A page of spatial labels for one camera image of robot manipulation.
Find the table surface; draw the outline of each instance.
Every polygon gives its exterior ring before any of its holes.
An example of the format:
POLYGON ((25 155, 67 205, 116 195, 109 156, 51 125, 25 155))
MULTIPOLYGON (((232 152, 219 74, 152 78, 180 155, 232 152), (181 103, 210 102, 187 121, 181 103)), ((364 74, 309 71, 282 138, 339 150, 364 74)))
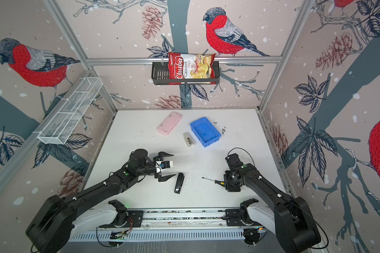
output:
MULTIPOLYGON (((147 176, 126 192, 115 195, 98 206, 113 199, 132 209, 238 208, 241 202, 250 198, 261 201, 246 186, 242 186, 240 192, 227 192, 224 187, 201 178, 223 181, 224 171, 228 170, 225 157, 234 147, 247 150, 261 174, 284 191, 254 109, 118 111, 87 180, 86 188, 106 179, 110 172, 120 169, 135 149, 146 149, 149 154, 164 151, 174 155, 165 158, 172 160, 174 166, 163 171, 162 176, 182 172, 184 182, 180 194, 174 193, 177 176, 166 182, 158 182, 154 176, 147 176), (183 118, 169 135, 158 133, 156 128, 172 111, 182 114, 183 118), (202 117, 207 117, 223 133, 216 143, 206 148, 190 128, 191 122, 202 117), (190 134, 196 142, 195 145, 187 147, 183 137, 185 132, 190 134)), ((231 153, 237 153, 244 164, 252 163, 243 150, 235 149, 231 153)))

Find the chips bag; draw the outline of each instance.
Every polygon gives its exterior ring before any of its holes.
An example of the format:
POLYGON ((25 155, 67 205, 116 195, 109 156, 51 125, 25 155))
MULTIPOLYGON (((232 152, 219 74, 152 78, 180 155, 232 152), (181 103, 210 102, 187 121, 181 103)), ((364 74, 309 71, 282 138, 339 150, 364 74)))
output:
MULTIPOLYGON (((169 78, 215 78, 212 68, 215 54, 213 55, 191 55, 185 53, 169 53, 169 78)), ((215 84, 215 82, 201 82, 204 84, 215 84)))

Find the blue tray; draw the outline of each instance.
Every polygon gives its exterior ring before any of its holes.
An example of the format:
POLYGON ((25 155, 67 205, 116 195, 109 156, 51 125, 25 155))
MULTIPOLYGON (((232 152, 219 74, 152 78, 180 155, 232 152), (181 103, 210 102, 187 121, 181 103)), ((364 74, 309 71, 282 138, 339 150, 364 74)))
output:
POLYGON ((218 141, 221 137, 220 132, 211 124, 211 122, 203 117, 190 123, 191 130, 201 142, 203 147, 207 147, 218 141))

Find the white wire basket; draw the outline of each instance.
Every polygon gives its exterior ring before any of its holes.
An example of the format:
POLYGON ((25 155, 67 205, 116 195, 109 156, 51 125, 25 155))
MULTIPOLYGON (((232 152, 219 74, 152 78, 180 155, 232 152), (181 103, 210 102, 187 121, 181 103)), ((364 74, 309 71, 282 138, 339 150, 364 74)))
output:
POLYGON ((38 139, 45 144, 65 144, 81 117, 93 102, 103 83, 98 77, 86 77, 65 104, 42 130, 38 139))

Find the pink case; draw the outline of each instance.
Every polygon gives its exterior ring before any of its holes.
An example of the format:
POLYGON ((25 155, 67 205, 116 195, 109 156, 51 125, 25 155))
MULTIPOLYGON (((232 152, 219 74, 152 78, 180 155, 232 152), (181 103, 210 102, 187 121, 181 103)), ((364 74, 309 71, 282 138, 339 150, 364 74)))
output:
POLYGON ((177 123, 182 119, 182 115, 177 112, 171 112, 169 116, 157 127, 161 134, 168 135, 175 128, 177 123))

